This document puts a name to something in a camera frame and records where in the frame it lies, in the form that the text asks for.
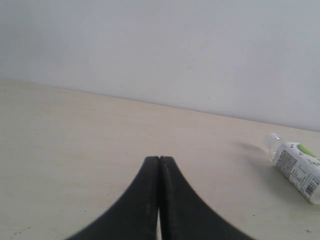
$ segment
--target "beige tabletop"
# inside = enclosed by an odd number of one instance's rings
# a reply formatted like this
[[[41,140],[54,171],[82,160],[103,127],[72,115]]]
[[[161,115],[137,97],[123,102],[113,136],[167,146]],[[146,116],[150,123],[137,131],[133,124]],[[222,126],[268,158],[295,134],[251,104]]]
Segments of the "beige tabletop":
[[[318,132],[0,80],[0,240],[65,239],[153,155],[173,156],[199,196],[245,233],[319,239],[320,206],[268,161],[262,138],[271,132],[320,154]]]

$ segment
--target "water bottle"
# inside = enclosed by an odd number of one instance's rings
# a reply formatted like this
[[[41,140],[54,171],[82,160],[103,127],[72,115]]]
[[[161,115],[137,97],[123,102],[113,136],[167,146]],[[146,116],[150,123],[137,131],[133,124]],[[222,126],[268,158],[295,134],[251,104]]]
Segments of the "water bottle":
[[[298,142],[285,142],[276,133],[263,139],[276,169],[312,204],[320,204],[320,159]]]

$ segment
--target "green logo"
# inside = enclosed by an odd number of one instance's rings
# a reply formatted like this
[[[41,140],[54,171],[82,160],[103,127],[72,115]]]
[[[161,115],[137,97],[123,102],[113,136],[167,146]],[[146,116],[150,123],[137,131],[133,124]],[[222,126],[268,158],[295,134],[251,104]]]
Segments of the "green logo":
[[[309,151],[309,149],[307,149],[305,146],[301,145],[301,144],[298,144],[296,146],[301,152],[303,152],[304,154],[307,154],[311,157],[317,157],[316,155],[314,155],[311,151]]]

